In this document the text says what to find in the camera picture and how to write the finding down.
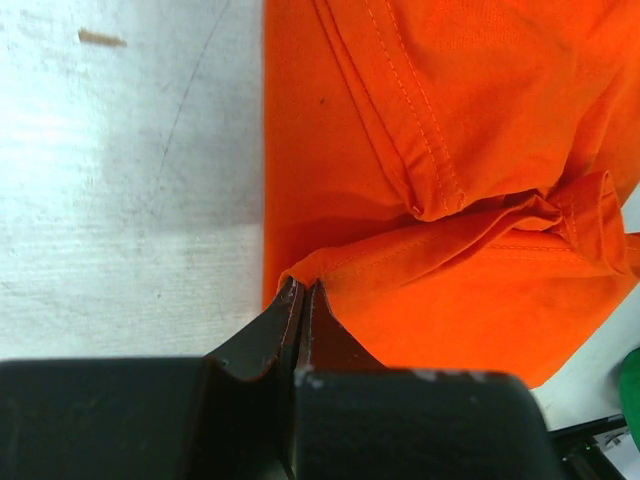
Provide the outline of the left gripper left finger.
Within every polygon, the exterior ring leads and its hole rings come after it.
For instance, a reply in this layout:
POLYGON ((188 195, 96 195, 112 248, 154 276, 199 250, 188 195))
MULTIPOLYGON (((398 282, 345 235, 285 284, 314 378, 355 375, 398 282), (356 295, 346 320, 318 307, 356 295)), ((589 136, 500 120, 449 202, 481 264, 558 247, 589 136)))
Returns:
POLYGON ((305 289, 204 356, 7 360, 5 479, 290 479, 305 289))

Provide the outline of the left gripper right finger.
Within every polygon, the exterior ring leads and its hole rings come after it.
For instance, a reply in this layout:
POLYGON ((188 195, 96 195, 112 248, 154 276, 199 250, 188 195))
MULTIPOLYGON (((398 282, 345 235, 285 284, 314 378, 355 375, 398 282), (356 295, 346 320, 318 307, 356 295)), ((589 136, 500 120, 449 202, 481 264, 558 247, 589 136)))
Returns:
POLYGON ((517 378, 394 369, 335 318, 321 284, 303 314, 295 380, 300 479, 559 479, 541 412, 517 378))

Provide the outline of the orange t shirt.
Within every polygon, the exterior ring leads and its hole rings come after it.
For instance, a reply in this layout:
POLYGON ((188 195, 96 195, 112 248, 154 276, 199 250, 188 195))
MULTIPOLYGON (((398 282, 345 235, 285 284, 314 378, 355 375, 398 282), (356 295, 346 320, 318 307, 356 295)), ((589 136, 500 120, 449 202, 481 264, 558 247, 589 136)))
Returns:
POLYGON ((269 1, 264 282, 392 367, 551 378, 639 281, 635 1, 269 1))

